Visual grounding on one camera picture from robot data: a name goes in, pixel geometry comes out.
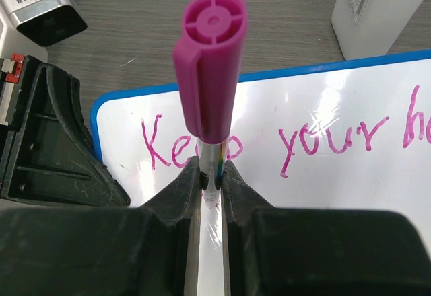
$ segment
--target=marker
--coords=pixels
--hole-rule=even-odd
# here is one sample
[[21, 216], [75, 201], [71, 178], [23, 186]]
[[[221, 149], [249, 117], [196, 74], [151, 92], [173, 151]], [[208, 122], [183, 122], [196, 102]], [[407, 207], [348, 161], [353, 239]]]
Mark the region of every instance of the marker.
[[244, 0], [192, 0], [173, 52], [187, 129], [198, 138], [203, 197], [214, 207], [248, 27]]

